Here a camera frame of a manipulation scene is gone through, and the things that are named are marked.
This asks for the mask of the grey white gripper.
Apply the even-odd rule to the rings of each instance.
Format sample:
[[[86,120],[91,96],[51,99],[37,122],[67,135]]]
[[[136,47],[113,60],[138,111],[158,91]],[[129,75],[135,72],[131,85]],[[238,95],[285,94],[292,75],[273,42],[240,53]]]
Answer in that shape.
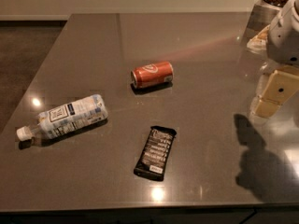
[[[270,27],[265,26],[254,36],[247,48],[254,53],[267,51],[267,56],[277,63],[299,65],[299,0],[289,0]],[[269,76],[261,76],[253,99],[253,114],[272,117],[298,91],[298,68],[278,68]]]

